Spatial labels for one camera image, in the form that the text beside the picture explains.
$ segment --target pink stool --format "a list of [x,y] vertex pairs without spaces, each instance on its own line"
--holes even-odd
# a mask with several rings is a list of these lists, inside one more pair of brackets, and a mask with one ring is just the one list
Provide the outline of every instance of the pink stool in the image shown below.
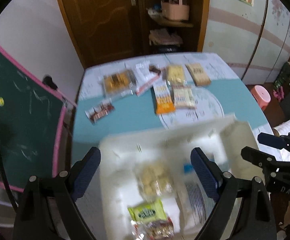
[[264,87],[259,85],[253,87],[251,93],[262,111],[264,111],[270,102],[270,94]]

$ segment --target white plastic bin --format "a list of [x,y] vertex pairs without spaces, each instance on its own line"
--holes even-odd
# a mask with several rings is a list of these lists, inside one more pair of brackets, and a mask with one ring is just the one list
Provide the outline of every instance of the white plastic bin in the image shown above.
[[144,201],[133,173],[136,164],[163,159],[177,180],[177,174],[183,170],[183,160],[190,159],[192,149],[200,147],[208,157],[213,155],[222,171],[230,171],[242,179],[263,178],[261,168],[242,159],[240,152],[245,146],[258,149],[249,124],[237,121],[233,115],[175,129],[105,138],[99,147],[100,186],[108,240],[132,239],[127,207]]

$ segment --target yellow magnet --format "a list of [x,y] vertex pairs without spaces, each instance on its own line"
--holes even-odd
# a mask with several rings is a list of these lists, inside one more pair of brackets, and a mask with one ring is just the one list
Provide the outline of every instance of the yellow magnet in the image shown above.
[[5,104],[4,99],[3,98],[0,98],[0,106],[4,106],[4,104]]

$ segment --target screw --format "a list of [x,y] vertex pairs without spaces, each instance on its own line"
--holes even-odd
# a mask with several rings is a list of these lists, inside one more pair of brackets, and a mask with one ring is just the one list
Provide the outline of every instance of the screw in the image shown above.
[[258,182],[258,183],[261,183],[261,182],[262,182],[262,179],[261,179],[260,177],[258,177],[258,176],[256,176],[254,179],[255,179],[255,181]]
[[61,171],[60,173],[59,173],[59,176],[60,177],[66,177],[68,175],[68,172],[67,171]]
[[230,172],[228,172],[228,171],[225,171],[225,172],[223,173],[223,175],[224,175],[224,177],[227,178],[227,179],[229,179],[229,178],[232,176],[232,174],[231,174]]
[[30,181],[30,182],[34,182],[36,179],[37,179],[36,176],[31,176],[31,177],[29,178],[29,181]]

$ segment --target green chalkboard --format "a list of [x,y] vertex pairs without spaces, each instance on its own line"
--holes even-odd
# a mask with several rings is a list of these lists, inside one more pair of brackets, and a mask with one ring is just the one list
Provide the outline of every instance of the green chalkboard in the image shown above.
[[9,184],[24,188],[52,176],[63,103],[12,61],[0,48],[0,149]]

